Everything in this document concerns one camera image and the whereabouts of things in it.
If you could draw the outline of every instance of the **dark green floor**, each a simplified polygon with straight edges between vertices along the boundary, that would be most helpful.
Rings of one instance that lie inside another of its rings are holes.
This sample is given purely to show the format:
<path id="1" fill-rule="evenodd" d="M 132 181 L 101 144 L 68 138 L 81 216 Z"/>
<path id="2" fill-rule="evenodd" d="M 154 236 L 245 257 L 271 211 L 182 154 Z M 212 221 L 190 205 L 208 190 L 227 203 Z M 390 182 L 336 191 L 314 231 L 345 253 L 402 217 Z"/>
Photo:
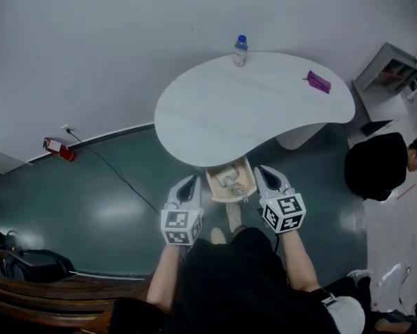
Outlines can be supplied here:
<path id="1" fill-rule="evenodd" d="M 171 186 L 198 172 L 168 154 L 153 129 L 92 148 L 158 209 Z M 298 150 L 283 150 L 271 140 L 248 155 L 252 167 L 280 170 L 302 194 L 307 215 L 300 233 L 323 285 L 367 262 L 362 202 L 343 177 L 347 150 L 340 126 L 327 125 Z M 217 226 L 229 238 L 225 205 L 211 201 L 200 175 L 201 237 L 208 239 Z M 263 229 L 257 194 L 241 207 L 244 225 Z M 0 176 L 0 231 L 9 230 L 23 245 L 55 251 L 77 270 L 97 273 L 148 274 L 164 247 L 158 215 L 86 149 L 77 150 L 72 164 L 52 157 Z M 265 232 L 273 241 L 271 230 Z"/>

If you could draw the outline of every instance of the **white sneaker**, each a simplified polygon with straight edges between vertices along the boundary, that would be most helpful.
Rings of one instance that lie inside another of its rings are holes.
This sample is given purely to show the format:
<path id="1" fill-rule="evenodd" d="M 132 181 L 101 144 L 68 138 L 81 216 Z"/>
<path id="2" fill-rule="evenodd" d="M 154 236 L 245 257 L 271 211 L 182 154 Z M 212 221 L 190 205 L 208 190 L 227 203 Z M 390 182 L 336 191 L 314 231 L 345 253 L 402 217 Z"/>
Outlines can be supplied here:
<path id="1" fill-rule="evenodd" d="M 365 277 L 370 277 L 374 271 L 366 269 L 366 270 L 353 270 L 350 271 L 346 277 L 352 277 L 355 281 L 355 283 L 358 283 L 360 279 Z"/>
<path id="2" fill-rule="evenodd" d="M 225 239 L 225 235 L 223 234 L 221 229 L 219 229 L 219 228 L 212 228 L 211 229 L 211 243 L 213 245 L 227 244 L 227 241 Z"/>
<path id="3" fill-rule="evenodd" d="M 230 231 L 234 232 L 242 225 L 241 221 L 241 207 L 237 203 L 226 203 L 225 204 L 228 224 L 230 226 Z"/>

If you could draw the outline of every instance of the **person with black hair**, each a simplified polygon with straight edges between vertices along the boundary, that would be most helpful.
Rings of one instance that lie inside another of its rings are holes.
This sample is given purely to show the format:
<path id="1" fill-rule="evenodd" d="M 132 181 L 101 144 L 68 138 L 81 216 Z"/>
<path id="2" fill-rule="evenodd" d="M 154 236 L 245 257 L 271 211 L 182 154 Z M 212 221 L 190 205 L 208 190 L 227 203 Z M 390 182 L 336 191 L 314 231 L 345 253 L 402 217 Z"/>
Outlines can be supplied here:
<path id="1" fill-rule="evenodd" d="M 417 170 L 417 139 L 406 146 L 398 132 L 357 143 L 346 155 L 345 180 L 363 199 L 383 201 Z"/>

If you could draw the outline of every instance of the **wall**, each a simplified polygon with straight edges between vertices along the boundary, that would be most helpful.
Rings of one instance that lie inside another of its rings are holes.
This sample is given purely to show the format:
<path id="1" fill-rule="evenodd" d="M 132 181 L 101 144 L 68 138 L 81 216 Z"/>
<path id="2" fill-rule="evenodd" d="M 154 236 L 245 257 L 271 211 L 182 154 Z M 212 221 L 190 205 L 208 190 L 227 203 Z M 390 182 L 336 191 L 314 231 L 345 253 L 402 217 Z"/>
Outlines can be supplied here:
<path id="1" fill-rule="evenodd" d="M 417 0 L 0 0 L 0 152 L 72 143 L 66 123 L 87 139 L 152 122 L 165 87 L 240 33 L 349 82 L 385 41 L 416 52 Z"/>

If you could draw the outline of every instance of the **white table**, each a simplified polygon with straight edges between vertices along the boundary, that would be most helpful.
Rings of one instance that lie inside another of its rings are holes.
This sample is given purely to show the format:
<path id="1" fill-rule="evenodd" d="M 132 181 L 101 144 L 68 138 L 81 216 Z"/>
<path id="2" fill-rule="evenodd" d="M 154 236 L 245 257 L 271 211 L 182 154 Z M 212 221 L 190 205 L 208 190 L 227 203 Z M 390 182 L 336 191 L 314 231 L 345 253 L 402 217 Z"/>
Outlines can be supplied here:
<path id="1" fill-rule="evenodd" d="M 303 80 L 309 70 L 332 83 L 330 94 Z M 208 167 L 280 134 L 282 146 L 297 148 L 325 123 L 349 122 L 354 113 L 349 89 L 331 70 L 287 54 L 249 52 L 244 67 L 224 56 L 180 75 L 157 103 L 155 129 L 175 158 Z"/>

